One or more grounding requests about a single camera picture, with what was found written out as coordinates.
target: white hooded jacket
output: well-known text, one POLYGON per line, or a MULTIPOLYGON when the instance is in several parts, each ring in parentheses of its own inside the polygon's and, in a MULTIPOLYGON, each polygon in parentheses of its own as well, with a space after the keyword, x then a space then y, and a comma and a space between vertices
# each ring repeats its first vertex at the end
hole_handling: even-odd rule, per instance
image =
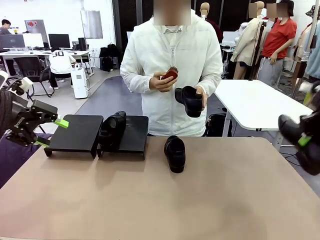
POLYGON ((175 99, 175 89, 201 86, 213 94, 221 81, 222 57, 212 25, 191 10, 191 25, 182 26, 172 50, 161 26, 153 18, 136 26, 128 41, 120 68, 131 92, 142 95, 142 114, 149 117, 148 132, 155 136, 200 137, 206 128, 207 108, 198 118, 186 114, 185 106, 175 99), (154 73, 173 66, 178 79, 170 92, 150 90, 154 73))

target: black bag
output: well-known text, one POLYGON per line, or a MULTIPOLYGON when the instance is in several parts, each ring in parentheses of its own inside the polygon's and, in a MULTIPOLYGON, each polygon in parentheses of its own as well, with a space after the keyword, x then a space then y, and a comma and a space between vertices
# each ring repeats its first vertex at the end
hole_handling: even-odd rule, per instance
MULTIPOLYGON (((206 137, 222 137, 224 132, 226 113, 217 113, 209 116, 205 124, 206 137)), ((232 120, 230 120, 228 137, 232 137, 232 120)))
POLYGON ((114 61, 110 57, 104 57, 101 61, 102 70, 105 72, 110 72, 114 67, 114 61))
POLYGON ((109 57, 109 51, 107 47, 101 47, 100 48, 100 58, 105 58, 105 57, 109 57))
POLYGON ((117 46, 112 43, 108 45, 108 54, 109 54, 109 57, 112 57, 112 58, 119 57, 120 55, 117 46))

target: red brush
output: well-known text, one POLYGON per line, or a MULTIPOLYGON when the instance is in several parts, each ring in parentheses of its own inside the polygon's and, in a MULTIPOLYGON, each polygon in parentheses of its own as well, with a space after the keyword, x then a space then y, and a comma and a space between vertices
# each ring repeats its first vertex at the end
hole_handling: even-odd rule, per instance
POLYGON ((173 77, 172 80, 175 80, 178 77, 178 69, 174 66, 170 67, 166 74, 161 79, 167 79, 173 77))

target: black platform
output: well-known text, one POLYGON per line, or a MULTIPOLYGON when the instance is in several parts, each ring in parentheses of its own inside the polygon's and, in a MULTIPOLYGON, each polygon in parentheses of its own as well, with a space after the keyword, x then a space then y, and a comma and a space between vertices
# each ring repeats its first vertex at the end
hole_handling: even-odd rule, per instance
POLYGON ((91 153, 93 159, 97 155, 98 134, 103 116, 66 115, 68 128, 59 126, 51 138, 49 147, 44 149, 50 157, 52 152, 91 153))
POLYGON ((146 141, 148 135, 149 118, 147 116, 126 116, 123 137, 116 149, 104 149, 100 144, 97 148, 98 157, 103 152, 142 154, 145 158, 146 141))

